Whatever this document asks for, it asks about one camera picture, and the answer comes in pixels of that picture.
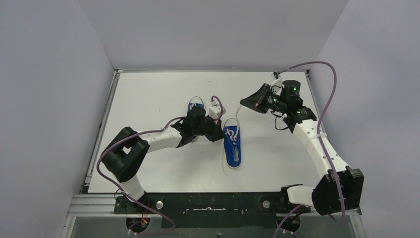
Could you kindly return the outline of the blue sneaker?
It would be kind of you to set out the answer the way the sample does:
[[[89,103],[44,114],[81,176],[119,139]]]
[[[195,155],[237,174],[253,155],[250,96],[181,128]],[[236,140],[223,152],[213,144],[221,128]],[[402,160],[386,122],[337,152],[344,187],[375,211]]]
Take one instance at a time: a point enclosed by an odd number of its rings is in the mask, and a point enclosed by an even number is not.
[[[226,163],[229,168],[236,169],[242,162],[241,156],[241,128],[239,121],[235,118],[229,118],[223,125],[225,138],[223,141]]]
[[[190,99],[189,102],[203,103],[202,98],[194,96]],[[195,142],[198,139],[198,136],[202,134],[205,128],[206,122],[206,111],[204,108],[194,107],[191,111],[187,112],[186,125],[188,126],[189,131],[192,133],[191,142]]]

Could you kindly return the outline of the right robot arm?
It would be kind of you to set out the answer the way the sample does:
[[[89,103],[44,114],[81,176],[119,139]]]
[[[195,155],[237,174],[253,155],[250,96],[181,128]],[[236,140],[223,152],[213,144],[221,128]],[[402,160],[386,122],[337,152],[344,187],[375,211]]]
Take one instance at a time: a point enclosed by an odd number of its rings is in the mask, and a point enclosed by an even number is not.
[[[315,164],[320,181],[315,187],[294,184],[283,187],[279,207],[290,212],[298,205],[313,207],[320,215],[357,209],[360,206],[364,175],[351,168],[335,151],[321,132],[314,112],[304,106],[300,97],[301,84],[285,80],[281,86],[263,84],[240,104],[255,112],[279,112],[287,128],[304,145]]]

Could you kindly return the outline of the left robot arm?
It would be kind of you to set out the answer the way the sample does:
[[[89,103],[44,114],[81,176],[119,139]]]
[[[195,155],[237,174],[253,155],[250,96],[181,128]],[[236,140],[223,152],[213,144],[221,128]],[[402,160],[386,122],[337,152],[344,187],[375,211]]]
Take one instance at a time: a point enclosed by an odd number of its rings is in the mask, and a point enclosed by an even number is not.
[[[137,172],[145,156],[161,149],[183,147],[198,136],[210,142],[223,139],[221,117],[225,111],[221,105],[211,106],[208,111],[194,106],[186,116],[171,119],[159,130],[137,132],[125,127],[101,153],[97,171],[122,191],[128,207],[135,212],[142,211],[146,207],[147,193]]]

